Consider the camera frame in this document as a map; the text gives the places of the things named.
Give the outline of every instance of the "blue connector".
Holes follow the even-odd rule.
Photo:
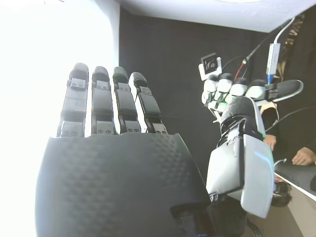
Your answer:
[[[267,75],[268,85],[272,83],[274,75]]]

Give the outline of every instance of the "dark gray wall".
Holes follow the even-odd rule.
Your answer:
[[[267,34],[233,28],[134,16],[121,9],[119,61],[129,74],[147,79],[169,133],[180,133],[202,176],[220,138],[218,123],[200,98],[200,58],[217,52],[225,63],[247,55]],[[269,41],[252,58],[248,77],[266,79]],[[227,68],[235,73],[236,61]]]

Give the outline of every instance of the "ceiling light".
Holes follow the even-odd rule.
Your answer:
[[[258,2],[258,1],[263,1],[263,0],[218,0],[218,1],[233,2],[233,3],[251,3],[251,2]]]

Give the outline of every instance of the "red wire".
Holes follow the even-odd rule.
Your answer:
[[[234,81],[236,80],[236,78],[238,77],[238,75],[239,75],[239,73],[240,73],[240,71],[241,71],[241,69],[242,69],[242,67],[244,66],[244,63],[241,63],[241,65],[240,65],[240,67],[239,67],[239,69],[238,69],[238,71],[236,72],[236,75],[235,75],[235,78],[234,78]]]

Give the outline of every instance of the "square black camera module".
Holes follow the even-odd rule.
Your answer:
[[[217,58],[217,53],[212,53],[201,58],[205,74],[208,74],[217,70],[218,65],[217,65],[216,58]]]

